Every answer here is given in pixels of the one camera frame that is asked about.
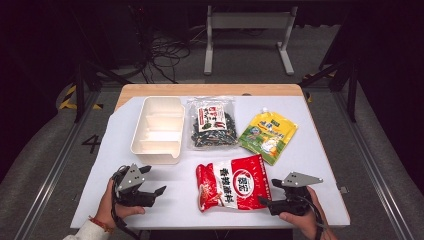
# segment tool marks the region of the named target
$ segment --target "red snack bag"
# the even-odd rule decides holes
[[[196,168],[199,209],[213,206],[240,210],[265,208],[258,196],[271,200],[268,178],[260,154],[199,165]]]

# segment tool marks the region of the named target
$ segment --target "hand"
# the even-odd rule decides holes
[[[99,220],[100,222],[106,224],[110,228],[115,228],[116,224],[115,221],[112,218],[112,188],[113,188],[113,180],[110,179],[106,192],[103,194],[102,199],[100,200],[99,208],[97,210],[97,214],[94,217],[95,219]],[[144,214],[144,208],[140,206],[135,207],[125,207],[120,204],[115,205],[115,211],[116,215],[118,217],[124,219],[128,216],[135,215],[135,214]]]
[[[326,226],[326,228],[324,229],[324,232],[321,235],[321,239],[331,239],[331,240],[337,239],[337,237],[334,235],[334,233],[331,231],[331,229],[329,228],[327,224],[327,219],[325,217],[324,211],[322,210],[321,204],[318,201],[317,194],[309,186],[307,186],[307,188],[308,188],[309,194],[311,195],[312,203],[319,210],[321,214],[321,218],[324,222],[324,225]],[[312,209],[309,209],[309,211],[303,216],[296,216],[288,212],[282,212],[280,213],[279,217],[282,220],[289,222],[295,225],[296,227],[298,227],[302,231],[303,235],[305,235],[305,237],[307,237],[308,239],[310,240],[315,239],[315,235],[317,232],[317,224],[316,224],[315,214]]]

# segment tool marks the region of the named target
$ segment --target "red bracelet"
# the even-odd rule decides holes
[[[113,233],[113,228],[108,227],[105,223],[100,222],[99,220],[89,216],[90,221],[94,224],[96,224],[97,226],[103,228],[103,230],[105,230],[105,232],[112,234]]]

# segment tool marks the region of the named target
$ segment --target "seaweed snack package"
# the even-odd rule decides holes
[[[201,212],[220,206],[240,210],[264,208],[258,196],[271,200],[268,178],[260,154],[196,168]]]
[[[195,97],[187,101],[190,117],[188,147],[210,150],[238,146],[232,97]]]
[[[264,108],[263,113],[253,118],[239,141],[242,147],[253,153],[262,154],[264,160],[272,166],[277,162],[297,128],[297,124],[289,119],[276,112],[268,112]]]

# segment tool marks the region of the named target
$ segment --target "clear plastic bag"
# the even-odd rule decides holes
[[[239,145],[233,97],[195,97],[189,99],[187,105],[190,149],[211,150]]]

